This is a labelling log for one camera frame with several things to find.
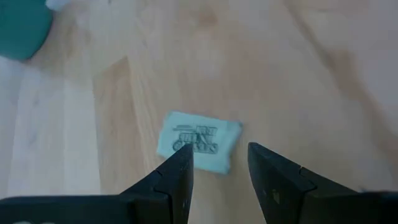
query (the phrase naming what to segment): wood plank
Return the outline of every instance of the wood plank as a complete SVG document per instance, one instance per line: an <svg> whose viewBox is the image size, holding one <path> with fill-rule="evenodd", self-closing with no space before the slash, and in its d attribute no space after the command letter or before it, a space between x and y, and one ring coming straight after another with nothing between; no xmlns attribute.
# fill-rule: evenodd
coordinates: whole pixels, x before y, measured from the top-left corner
<svg viewBox="0 0 398 224"><path fill-rule="evenodd" d="M8 195L63 193L63 78L25 67Z"/></svg>
<svg viewBox="0 0 398 224"><path fill-rule="evenodd" d="M0 58L0 198L7 196L23 66Z"/></svg>
<svg viewBox="0 0 398 224"><path fill-rule="evenodd" d="M145 176L126 57L94 77L101 193L118 194Z"/></svg>
<svg viewBox="0 0 398 224"><path fill-rule="evenodd" d="M100 194L92 75L87 55L65 63L65 193Z"/></svg>

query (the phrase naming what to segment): teal object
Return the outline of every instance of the teal object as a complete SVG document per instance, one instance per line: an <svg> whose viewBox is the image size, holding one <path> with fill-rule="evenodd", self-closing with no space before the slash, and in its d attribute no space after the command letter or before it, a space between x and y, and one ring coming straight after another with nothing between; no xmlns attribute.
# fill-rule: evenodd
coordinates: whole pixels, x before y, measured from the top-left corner
<svg viewBox="0 0 398 224"><path fill-rule="evenodd" d="M45 0L0 0L0 55L31 58L44 43L52 20Z"/></svg>
<svg viewBox="0 0 398 224"><path fill-rule="evenodd" d="M229 157L242 133L242 123L171 111L163 122L157 153L169 158L182 146L193 145L195 168L227 174Z"/></svg>

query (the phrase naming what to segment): light blue eraser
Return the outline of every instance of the light blue eraser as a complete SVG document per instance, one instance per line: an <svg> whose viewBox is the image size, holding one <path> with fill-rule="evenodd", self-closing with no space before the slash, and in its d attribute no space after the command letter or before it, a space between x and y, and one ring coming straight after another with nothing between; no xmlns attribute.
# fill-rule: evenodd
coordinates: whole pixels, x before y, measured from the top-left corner
<svg viewBox="0 0 398 224"><path fill-rule="evenodd" d="M242 123L171 111L164 119L157 153L172 156L185 144L193 144L198 169L227 174L229 156L242 133Z"/></svg>

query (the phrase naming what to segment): wooden floor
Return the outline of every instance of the wooden floor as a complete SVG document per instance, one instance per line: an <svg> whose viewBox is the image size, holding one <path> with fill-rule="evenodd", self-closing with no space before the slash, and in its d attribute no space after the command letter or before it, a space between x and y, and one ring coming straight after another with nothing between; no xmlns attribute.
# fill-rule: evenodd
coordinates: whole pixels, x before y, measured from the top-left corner
<svg viewBox="0 0 398 224"><path fill-rule="evenodd" d="M195 171L190 223L265 223L259 142L355 190L398 190L388 0L95 0L0 58L0 197L117 194L156 168L170 110L243 122L229 175Z"/></svg>

